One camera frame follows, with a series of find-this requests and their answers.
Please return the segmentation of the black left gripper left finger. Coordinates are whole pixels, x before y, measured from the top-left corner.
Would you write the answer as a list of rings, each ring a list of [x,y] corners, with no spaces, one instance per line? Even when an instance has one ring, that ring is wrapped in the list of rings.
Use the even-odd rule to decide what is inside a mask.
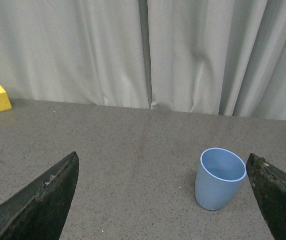
[[[71,152],[0,204],[0,240],[58,240],[79,176],[79,158]]]

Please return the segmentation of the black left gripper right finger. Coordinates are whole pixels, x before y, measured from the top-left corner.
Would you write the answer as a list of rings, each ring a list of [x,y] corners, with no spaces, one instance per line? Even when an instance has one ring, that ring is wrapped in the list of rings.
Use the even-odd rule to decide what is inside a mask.
[[[286,173],[253,153],[248,157],[246,170],[272,236],[286,240]]]

